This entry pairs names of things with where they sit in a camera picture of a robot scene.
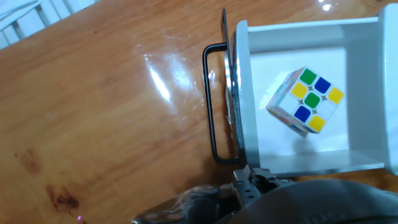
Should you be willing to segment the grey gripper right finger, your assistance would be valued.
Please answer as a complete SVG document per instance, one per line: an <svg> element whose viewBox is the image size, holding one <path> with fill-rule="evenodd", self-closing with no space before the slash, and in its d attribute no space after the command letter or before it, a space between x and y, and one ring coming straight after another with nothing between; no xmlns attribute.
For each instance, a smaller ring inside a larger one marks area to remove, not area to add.
<svg viewBox="0 0 398 224"><path fill-rule="evenodd" d="M271 190L286 187L294 184L293 180L281 179L273 175L268 169L254 168L252 182L260 193L267 193Z"/></svg>

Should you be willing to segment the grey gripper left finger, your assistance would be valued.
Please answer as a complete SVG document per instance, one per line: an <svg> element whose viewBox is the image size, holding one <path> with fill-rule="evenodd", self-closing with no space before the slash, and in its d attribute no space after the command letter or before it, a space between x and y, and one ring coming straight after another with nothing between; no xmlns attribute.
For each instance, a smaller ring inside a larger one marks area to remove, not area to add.
<svg viewBox="0 0 398 224"><path fill-rule="evenodd" d="M228 223L242 208L260 197L257 178L246 166L234 171L235 181L221 186L199 185L148 209L133 224Z"/></svg>

